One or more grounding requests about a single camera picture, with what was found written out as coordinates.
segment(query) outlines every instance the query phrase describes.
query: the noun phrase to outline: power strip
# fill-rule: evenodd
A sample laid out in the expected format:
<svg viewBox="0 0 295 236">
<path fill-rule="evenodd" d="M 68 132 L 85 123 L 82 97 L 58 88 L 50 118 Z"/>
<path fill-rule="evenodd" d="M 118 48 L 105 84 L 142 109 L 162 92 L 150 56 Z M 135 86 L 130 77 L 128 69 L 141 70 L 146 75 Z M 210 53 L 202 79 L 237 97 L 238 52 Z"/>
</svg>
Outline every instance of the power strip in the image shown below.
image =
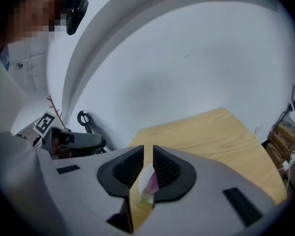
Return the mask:
<svg viewBox="0 0 295 236">
<path fill-rule="evenodd" d="M 282 164 L 283 166 L 283 170 L 287 171 L 289 169 L 290 166 L 292 166 L 295 163 L 295 152 L 291 154 L 290 156 L 290 162 L 288 163 L 287 160 L 285 160 Z"/>
</svg>

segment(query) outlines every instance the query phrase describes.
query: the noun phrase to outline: wooden table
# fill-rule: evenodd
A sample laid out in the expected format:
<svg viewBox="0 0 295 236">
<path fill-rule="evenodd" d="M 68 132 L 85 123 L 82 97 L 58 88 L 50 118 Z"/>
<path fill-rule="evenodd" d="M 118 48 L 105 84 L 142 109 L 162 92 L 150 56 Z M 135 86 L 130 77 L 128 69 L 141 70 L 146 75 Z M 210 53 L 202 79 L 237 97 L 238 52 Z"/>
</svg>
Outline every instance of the wooden table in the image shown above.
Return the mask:
<svg viewBox="0 0 295 236">
<path fill-rule="evenodd" d="M 144 168 L 153 160 L 153 145 L 175 148 L 226 164 L 259 186 L 276 204 L 287 198 L 280 175 L 267 152 L 254 135 L 224 108 L 142 129 L 130 144 L 137 145 L 145 146 Z M 139 177 L 130 189 L 134 230 L 152 211 L 152 205 L 140 203 Z"/>
</svg>

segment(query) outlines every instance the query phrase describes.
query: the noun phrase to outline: curved wall molding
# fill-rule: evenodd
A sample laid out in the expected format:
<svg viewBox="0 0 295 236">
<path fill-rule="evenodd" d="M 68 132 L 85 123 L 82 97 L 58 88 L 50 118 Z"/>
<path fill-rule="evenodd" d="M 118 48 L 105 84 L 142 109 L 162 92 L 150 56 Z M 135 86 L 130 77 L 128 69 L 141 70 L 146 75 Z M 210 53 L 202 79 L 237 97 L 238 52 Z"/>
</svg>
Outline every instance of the curved wall molding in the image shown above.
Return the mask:
<svg viewBox="0 0 295 236">
<path fill-rule="evenodd" d="M 71 57 L 62 94 L 68 123 L 86 84 L 105 58 L 133 32 L 172 10 L 208 1 L 252 3 L 276 11 L 278 0 L 110 0 L 83 32 Z"/>
</svg>

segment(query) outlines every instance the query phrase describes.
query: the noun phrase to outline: stack of boxes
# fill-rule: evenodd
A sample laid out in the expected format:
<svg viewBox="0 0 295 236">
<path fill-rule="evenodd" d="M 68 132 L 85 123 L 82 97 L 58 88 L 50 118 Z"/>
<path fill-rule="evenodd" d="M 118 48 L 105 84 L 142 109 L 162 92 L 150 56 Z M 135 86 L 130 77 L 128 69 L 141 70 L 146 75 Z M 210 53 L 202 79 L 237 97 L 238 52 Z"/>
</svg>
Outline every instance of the stack of boxes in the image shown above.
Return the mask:
<svg viewBox="0 0 295 236">
<path fill-rule="evenodd" d="M 280 123 L 269 134 L 269 143 L 266 146 L 270 158 L 276 168 L 282 168 L 282 163 L 288 160 L 291 152 L 295 151 L 295 132 L 283 123 Z"/>
</svg>

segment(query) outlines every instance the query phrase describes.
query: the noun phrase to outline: ceiling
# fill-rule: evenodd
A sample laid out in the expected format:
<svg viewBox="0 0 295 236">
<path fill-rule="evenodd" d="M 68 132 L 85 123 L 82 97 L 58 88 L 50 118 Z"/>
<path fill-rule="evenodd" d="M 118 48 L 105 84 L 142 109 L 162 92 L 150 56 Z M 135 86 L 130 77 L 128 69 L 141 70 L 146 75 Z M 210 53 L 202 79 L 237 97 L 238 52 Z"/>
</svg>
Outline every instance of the ceiling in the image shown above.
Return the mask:
<svg viewBox="0 0 295 236">
<path fill-rule="evenodd" d="M 8 45 L 9 74 L 26 94 L 47 89 L 47 48 L 48 34 L 45 33 Z"/>
</svg>

